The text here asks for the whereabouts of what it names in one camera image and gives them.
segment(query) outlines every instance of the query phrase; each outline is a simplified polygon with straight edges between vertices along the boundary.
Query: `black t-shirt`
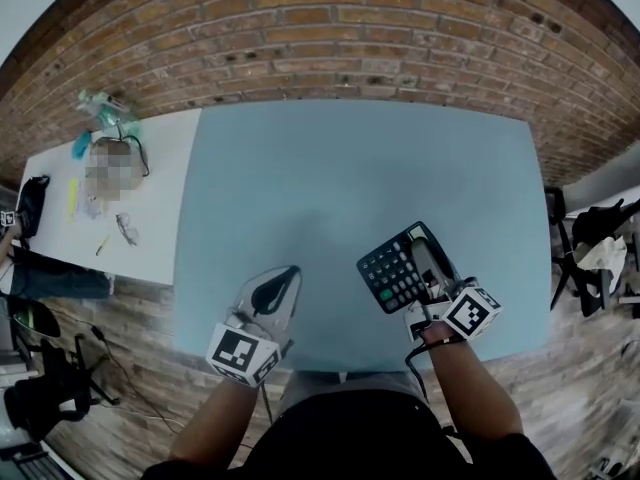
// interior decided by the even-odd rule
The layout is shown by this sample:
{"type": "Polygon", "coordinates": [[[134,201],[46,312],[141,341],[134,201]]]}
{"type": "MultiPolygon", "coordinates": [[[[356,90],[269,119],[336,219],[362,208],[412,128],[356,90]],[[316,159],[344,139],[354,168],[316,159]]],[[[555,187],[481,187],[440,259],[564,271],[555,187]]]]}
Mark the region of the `black t-shirt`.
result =
{"type": "Polygon", "coordinates": [[[427,406],[411,395],[345,391],[311,397],[286,411],[241,468],[212,471],[172,461],[149,468],[143,480],[249,478],[271,471],[306,478],[316,472],[335,476],[343,470],[394,475],[415,471],[425,480],[555,479],[523,435],[465,445],[473,464],[464,460],[427,406]]]}

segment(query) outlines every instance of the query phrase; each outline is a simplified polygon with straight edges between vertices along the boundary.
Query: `backpack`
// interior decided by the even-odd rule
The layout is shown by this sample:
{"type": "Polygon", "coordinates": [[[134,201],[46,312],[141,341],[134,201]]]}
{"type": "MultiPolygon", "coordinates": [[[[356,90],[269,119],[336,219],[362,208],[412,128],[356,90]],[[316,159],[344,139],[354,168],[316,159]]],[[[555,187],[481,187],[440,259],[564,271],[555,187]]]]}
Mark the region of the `backpack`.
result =
{"type": "Polygon", "coordinates": [[[29,181],[24,184],[20,192],[16,213],[22,225],[20,244],[27,251],[29,250],[29,244],[26,239],[35,236],[38,232],[38,226],[40,226],[44,196],[49,181],[49,176],[29,178],[29,181]]]}

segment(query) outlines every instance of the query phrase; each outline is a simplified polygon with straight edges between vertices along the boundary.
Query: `tabletop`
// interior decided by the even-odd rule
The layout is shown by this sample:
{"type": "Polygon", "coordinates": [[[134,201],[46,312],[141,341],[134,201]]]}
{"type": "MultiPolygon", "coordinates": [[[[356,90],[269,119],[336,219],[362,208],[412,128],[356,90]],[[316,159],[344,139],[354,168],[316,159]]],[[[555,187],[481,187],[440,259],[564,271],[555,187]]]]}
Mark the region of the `tabletop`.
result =
{"type": "Polygon", "coordinates": [[[303,283],[283,366],[405,369],[415,344],[402,312],[377,306],[356,262],[420,220],[460,275],[504,307],[473,342],[481,359],[540,347],[551,291],[545,208],[521,121],[374,101],[205,109],[180,217],[174,344],[204,354],[246,280],[296,264],[303,283]]]}
{"type": "MultiPolygon", "coordinates": [[[[150,175],[120,201],[109,202],[105,214],[96,220],[70,218],[70,185],[73,178],[84,178],[85,168],[84,160],[71,156],[73,143],[32,156],[22,185],[43,174],[51,182],[38,233],[30,239],[31,250],[102,272],[173,284],[180,207],[199,116],[200,109],[194,109],[140,121],[138,138],[150,175]],[[119,213],[129,214],[130,225],[139,234],[137,246],[129,245],[120,233],[115,218],[119,213]]],[[[92,138],[102,135],[95,132],[92,138]]]]}

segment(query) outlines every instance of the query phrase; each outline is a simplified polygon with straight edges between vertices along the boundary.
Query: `person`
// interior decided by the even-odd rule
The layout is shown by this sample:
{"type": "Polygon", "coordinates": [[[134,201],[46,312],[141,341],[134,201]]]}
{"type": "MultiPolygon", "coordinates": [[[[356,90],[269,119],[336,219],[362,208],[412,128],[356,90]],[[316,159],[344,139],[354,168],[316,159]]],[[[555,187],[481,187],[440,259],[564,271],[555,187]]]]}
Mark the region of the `person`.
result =
{"type": "MultiPolygon", "coordinates": [[[[427,345],[452,336],[443,322],[422,333],[427,345]]],[[[429,353],[473,464],[441,429],[408,373],[358,374],[339,383],[338,374],[294,372],[279,417],[241,468],[225,471],[251,419],[257,389],[223,380],[177,436],[168,461],[142,478],[255,478],[271,471],[307,477],[353,470],[413,472],[425,479],[554,479],[524,436],[515,404],[469,344],[434,346],[429,353]]]]}
{"type": "Polygon", "coordinates": [[[66,297],[106,299],[113,293],[113,278],[40,254],[13,247],[20,238],[21,219],[5,228],[0,239],[0,292],[25,299],[66,297]]]}

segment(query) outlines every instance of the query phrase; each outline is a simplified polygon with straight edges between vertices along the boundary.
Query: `blue table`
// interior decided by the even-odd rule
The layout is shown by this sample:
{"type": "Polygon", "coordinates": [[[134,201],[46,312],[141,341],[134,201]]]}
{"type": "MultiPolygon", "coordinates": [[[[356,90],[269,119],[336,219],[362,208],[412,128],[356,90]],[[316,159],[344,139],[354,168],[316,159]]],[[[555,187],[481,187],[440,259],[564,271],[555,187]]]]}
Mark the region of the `blue table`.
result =
{"type": "Polygon", "coordinates": [[[355,265],[417,220],[504,306],[473,342],[482,359],[545,344],[549,233],[526,123],[373,101],[204,110],[178,233],[176,347],[203,355],[247,279],[297,264],[295,346],[283,366],[405,369],[413,346],[402,313],[382,312],[355,265]]]}

